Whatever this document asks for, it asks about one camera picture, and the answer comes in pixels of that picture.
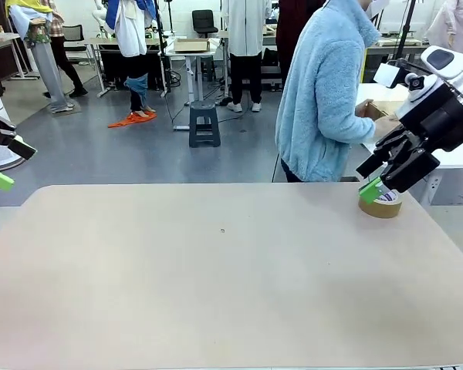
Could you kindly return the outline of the person's right hand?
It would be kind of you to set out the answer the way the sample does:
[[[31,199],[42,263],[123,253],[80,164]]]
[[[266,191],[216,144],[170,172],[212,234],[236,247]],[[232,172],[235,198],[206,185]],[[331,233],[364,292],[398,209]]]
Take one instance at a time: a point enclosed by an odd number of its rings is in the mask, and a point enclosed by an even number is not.
[[[387,135],[390,131],[394,130],[400,125],[399,119],[395,115],[382,116],[374,121],[375,136],[382,137]]]

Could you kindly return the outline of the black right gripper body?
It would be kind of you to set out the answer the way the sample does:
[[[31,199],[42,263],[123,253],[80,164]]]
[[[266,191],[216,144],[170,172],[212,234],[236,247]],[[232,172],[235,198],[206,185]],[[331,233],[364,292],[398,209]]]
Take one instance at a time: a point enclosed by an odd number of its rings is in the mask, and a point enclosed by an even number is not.
[[[463,144],[463,96],[450,86],[439,86],[415,102],[406,100],[399,120],[413,149],[451,152]]]

